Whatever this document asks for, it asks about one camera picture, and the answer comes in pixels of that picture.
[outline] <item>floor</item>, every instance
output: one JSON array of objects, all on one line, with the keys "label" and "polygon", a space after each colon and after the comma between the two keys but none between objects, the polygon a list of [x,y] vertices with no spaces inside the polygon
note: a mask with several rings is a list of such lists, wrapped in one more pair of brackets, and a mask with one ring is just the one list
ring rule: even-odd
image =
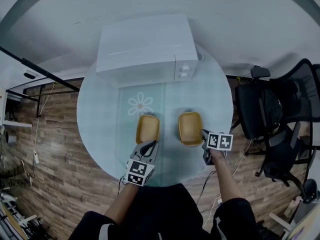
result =
[{"label": "floor", "polygon": [[[81,83],[81,80],[72,82],[78,87]],[[229,84],[234,94],[234,88],[239,82],[237,79],[229,79]],[[52,85],[49,84],[43,92],[51,89]],[[60,84],[54,86],[54,91],[66,90]],[[27,94],[37,92],[39,88],[33,88],[28,90]],[[12,128],[17,134],[17,143],[13,146],[8,146],[4,138],[1,140],[5,168],[12,168],[23,159],[27,171],[35,174],[31,187],[10,191],[18,197],[17,206],[27,216],[37,214],[41,217],[44,226],[49,227],[48,232],[59,240],[68,239],[85,212],[96,211],[103,214],[118,192],[118,181],[93,161],[82,143],[77,126],[77,98],[77,93],[49,96],[38,122],[36,150],[40,164],[34,168],[33,151],[37,129],[37,104],[34,101],[23,100],[16,113],[20,122],[32,123],[33,128]],[[307,132],[308,125],[305,125],[300,134],[308,135]],[[232,172],[249,144],[241,126],[233,133],[232,152],[226,160]],[[259,145],[252,144],[249,151],[257,151],[259,148]],[[263,159],[263,156],[244,157],[234,178],[250,201],[256,220],[265,220],[266,227],[281,234],[282,227],[271,220],[268,214],[273,212],[282,215],[290,201],[299,195],[299,191],[293,184],[286,187],[283,183],[272,182],[264,175],[255,177]],[[195,201],[199,198],[205,179],[211,171],[213,167],[208,166],[201,175],[183,183]],[[306,165],[295,165],[291,172],[303,180]],[[213,175],[198,202],[199,210],[209,210],[219,193],[218,179]],[[205,211],[202,215],[206,221],[210,212]],[[212,215],[205,229],[209,231],[211,227]]]}]

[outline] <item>flower decal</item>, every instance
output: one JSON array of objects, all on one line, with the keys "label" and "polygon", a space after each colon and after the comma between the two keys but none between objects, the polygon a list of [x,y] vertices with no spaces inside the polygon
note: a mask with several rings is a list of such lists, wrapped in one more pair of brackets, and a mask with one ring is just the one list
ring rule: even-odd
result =
[{"label": "flower decal", "polygon": [[130,108],[128,110],[128,115],[133,116],[134,114],[136,114],[137,118],[139,118],[140,116],[143,115],[143,113],[153,113],[154,111],[152,110],[152,108],[148,106],[153,101],[154,101],[154,99],[151,97],[144,99],[143,92],[141,92],[141,91],[138,92],[136,99],[130,98],[128,100],[128,103],[131,106],[133,106],[132,108]]}]

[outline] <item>white wall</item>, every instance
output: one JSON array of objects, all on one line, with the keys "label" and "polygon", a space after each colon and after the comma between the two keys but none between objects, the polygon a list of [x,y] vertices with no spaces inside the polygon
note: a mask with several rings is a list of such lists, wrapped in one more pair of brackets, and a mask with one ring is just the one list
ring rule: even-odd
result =
[{"label": "white wall", "polygon": [[227,75],[257,64],[278,77],[302,58],[320,63],[320,27],[292,0],[39,0],[0,41],[37,64],[50,60],[51,72],[83,71],[96,59],[103,25],[178,12]]}]

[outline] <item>black shirt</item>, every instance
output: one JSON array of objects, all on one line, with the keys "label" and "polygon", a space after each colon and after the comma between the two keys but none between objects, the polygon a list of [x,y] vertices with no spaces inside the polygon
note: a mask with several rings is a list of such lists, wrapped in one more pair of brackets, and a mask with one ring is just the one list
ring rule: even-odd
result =
[{"label": "black shirt", "polygon": [[242,198],[228,200],[218,207],[210,233],[202,226],[202,215],[182,184],[144,186],[138,191],[121,225],[89,211],[69,239],[96,240],[100,233],[101,239],[108,240],[261,239],[251,206]]}]

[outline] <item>black office chair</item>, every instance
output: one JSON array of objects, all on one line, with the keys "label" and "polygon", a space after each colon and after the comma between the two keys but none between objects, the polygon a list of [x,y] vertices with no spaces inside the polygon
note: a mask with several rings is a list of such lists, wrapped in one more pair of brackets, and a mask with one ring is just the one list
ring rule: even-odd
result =
[{"label": "black office chair", "polygon": [[320,82],[317,66],[304,58],[285,75],[270,77],[266,68],[251,70],[253,80],[235,88],[235,105],[244,135],[249,140],[272,136],[279,125],[320,122]]},{"label": "black office chair", "polygon": [[[319,200],[320,192],[318,191],[317,183],[314,179],[308,179],[304,184],[298,178],[290,173],[293,165],[307,163],[308,159],[298,159],[297,156],[303,155],[308,150],[308,146],[298,138],[300,122],[297,122],[292,130],[289,126],[285,125],[279,129],[278,133],[268,139],[266,143],[265,159],[259,172],[255,175],[260,177],[262,172],[267,178],[272,181],[280,180],[287,187],[288,181],[292,181],[301,191],[301,197],[306,204],[311,203],[313,200]],[[317,149],[314,148],[312,158],[308,165],[311,167]]]},{"label": "black office chair", "polygon": [[[241,123],[247,139],[262,138],[265,142],[265,151],[245,154],[266,155],[256,176],[259,177],[263,171],[266,177],[273,181],[281,180],[286,186],[289,186],[288,181],[293,181],[306,203],[319,198],[317,183],[310,179],[302,184],[290,170],[294,164],[309,163],[315,157],[315,147],[299,140],[298,132],[299,121],[320,122],[320,82],[317,68],[320,67],[302,59],[290,72],[269,81],[259,80],[261,77],[270,77],[269,70],[253,68],[252,82],[235,89],[239,121],[231,128],[232,130]],[[294,130],[287,125],[291,122],[298,122]],[[297,156],[300,157],[307,149],[313,150],[313,155],[296,161]]]}]

